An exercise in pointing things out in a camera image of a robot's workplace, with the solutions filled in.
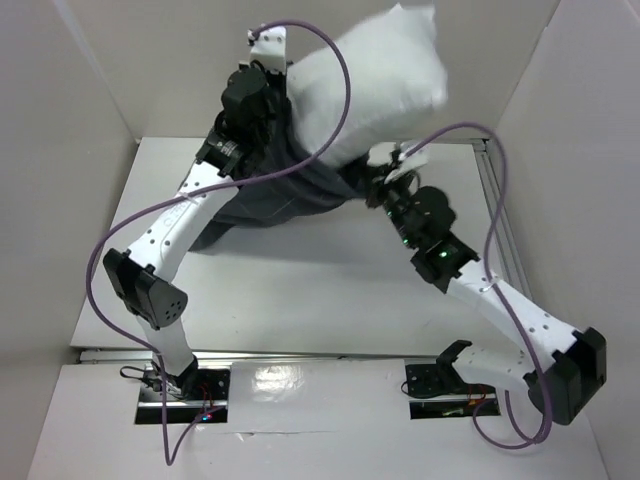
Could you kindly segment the dark grey checked pillowcase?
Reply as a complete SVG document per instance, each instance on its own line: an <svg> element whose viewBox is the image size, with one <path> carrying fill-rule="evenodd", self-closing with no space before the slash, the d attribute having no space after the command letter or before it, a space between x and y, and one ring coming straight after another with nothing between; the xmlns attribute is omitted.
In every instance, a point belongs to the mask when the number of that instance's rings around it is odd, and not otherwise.
<svg viewBox="0 0 640 480"><path fill-rule="evenodd" d="M298 217L330 212L351 200L362 200L365 187L359 174L370 150L367 147L342 167L316 160L287 176L241 186L207 223L190 250L199 252L213 246L233 228L270 228Z"/></svg>

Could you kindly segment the white pillow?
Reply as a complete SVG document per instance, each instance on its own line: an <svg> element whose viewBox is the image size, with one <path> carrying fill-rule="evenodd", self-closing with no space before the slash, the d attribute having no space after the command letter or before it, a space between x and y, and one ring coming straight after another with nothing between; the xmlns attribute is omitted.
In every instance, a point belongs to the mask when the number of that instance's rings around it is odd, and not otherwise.
<svg viewBox="0 0 640 480"><path fill-rule="evenodd" d="M448 99L436 51L436 9L396 4L288 70L292 129L299 145L339 168L423 123Z"/></svg>

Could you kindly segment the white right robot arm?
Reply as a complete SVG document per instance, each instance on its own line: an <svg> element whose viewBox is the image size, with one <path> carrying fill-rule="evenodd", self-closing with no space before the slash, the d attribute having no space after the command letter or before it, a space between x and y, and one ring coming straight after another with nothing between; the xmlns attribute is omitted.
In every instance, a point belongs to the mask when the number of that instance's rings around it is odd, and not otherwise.
<svg viewBox="0 0 640 480"><path fill-rule="evenodd" d="M437 359L438 384L448 392L466 384L521 391L552 422L570 424L606 382L604 336L553 317L486 268L452 232L456 214L447 195L430 186L411 190L411 183L388 165L367 166L365 203L384 209L426 283L475 310L519 349L505 355L458 340Z"/></svg>

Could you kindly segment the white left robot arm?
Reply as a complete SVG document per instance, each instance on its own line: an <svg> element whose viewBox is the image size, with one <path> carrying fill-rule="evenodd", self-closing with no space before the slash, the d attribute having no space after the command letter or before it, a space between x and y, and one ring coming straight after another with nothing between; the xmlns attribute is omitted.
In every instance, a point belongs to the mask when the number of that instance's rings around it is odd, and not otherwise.
<svg viewBox="0 0 640 480"><path fill-rule="evenodd" d="M289 111L286 74L253 60L230 76L221 101L176 204L126 250L110 249L103 258L116 295L157 351L152 365L163 374L163 389L176 399L193 394L201 379L181 322L188 296L172 282L196 238L234 194L231 182L265 174L266 148Z"/></svg>

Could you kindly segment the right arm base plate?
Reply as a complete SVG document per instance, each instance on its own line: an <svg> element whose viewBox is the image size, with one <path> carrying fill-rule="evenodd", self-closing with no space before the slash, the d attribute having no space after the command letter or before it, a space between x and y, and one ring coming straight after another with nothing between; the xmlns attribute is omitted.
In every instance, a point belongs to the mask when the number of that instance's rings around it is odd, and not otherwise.
<svg viewBox="0 0 640 480"><path fill-rule="evenodd" d="M435 363L405 365L406 379L400 386L408 398L412 420L472 417L480 405L480 416L500 416L493 387L454 381L447 384Z"/></svg>

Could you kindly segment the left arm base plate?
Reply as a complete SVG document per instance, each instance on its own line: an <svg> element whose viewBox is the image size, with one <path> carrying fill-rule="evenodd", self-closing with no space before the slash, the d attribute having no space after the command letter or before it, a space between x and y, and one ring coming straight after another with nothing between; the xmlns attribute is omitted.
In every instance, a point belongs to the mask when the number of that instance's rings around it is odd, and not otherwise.
<svg viewBox="0 0 640 480"><path fill-rule="evenodd" d="M160 425L162 423L162 394L160 375L151 366L144 370L132 367L140 382L134 423ZM198 370L195 385L188 393L168 384L167 423L189 424L195 418L204 424L222 424L228 420L228 400L231 383L229 365L204 366Z"/></svg>

